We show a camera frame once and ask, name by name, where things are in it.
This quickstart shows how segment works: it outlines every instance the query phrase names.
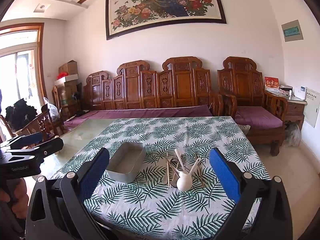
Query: human hand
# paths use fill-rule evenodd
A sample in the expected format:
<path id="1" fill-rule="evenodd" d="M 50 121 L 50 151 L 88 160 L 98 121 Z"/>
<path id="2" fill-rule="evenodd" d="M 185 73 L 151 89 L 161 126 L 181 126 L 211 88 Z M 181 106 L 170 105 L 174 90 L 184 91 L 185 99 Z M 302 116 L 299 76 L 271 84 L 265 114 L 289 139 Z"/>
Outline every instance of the human hand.
<path id="1" fill-rule="evenodd" d="M 27 186 L 24 179 L 20 179 L 13 192 L 17 202 L 12 205 L 12 212 L 18 219 L 25 219 L 27 217 L 29 197 L 27 195 Z M 9 202 L 9 195 L 0 188 L 0 201 Z"/>

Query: purple seat cover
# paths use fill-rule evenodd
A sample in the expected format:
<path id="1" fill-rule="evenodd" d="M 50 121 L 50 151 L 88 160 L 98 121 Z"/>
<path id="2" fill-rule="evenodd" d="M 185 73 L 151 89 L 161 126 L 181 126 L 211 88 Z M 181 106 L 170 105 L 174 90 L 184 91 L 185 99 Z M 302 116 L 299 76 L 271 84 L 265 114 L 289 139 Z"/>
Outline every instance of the purple seat cover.
<path id="1" fill-rule="evenodd" d="M 282 126 L 282 121 L 261 106 L 238 106 L 235 121 L 253 129 L 272 129 Z"/>
<path id="2" fill-rule="evenodd" d="M 155 117 L 198 117 L 212 116 L 207 105 L 134 110 L 103 110 L 90 111 L 81 117 L 64 122 L 66 128 L 75 128 L 87 119 L 117 119 L 117 118 L 155 118 Z"/>

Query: gray metal container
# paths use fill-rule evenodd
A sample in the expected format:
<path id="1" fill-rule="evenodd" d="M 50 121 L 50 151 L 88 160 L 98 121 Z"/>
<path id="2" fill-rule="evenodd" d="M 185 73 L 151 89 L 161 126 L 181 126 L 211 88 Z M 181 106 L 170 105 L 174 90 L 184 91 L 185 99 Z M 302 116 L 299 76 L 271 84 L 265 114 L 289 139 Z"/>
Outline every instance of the gray metal container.
<path id="1" fill-rule="evenodd" d="M 146 149 L 143 143 L 122 143 L 111 157 L 106 168 L 109 177 L 119 182 L 133 182 L 145 156 Z"/>

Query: green leaf pattern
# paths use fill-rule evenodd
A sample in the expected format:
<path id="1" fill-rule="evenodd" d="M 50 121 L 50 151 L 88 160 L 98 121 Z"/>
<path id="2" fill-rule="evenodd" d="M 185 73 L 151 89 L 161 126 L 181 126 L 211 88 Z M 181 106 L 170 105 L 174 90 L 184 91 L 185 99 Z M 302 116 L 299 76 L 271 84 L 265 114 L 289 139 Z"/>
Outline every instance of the green leaf pattern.
<path id="1" fill-rule="evenodd" d="M 227 198 L 209 164 L 213 147 L 219 148 L 226 159 L 235 162 L 242 171 L 251 172 L 259 179 L 270 179 L 254 148 L 228 116 L 117 119 L 52 178 L 77 171 L 101 147 L 107 148 L 112 156 L 123 142 L 145 145 L 147 154 L 136 179 L 127 184 L 117 182 L 105 171 L 84 205 L 93 217 L 136 239 L 198 240 L 215 235 L 235 203 Z M 173 155 L 175 148 L 184 153 L 188 168 L 195 162 L 196 155 L 201 158 L 188 192 L 162 184 L 166 174 L 164 157 Z M 245 228 L 252 225 L 259 203 L 257 199 Z"/>

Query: peacock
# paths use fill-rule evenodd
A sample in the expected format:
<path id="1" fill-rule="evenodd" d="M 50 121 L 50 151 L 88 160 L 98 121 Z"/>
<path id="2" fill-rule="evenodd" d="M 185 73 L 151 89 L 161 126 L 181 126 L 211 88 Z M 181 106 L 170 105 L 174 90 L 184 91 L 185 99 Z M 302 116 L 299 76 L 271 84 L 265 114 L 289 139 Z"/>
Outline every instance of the peacock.
<path id="1" fill-rule="evenodd" d="M 189 16 L 186 9 L 176 0 L 147 0 L 144 3 L 152 4 L 158 8 L 159 11 L 165 11 L 167 14 L 175 17 Z"/>

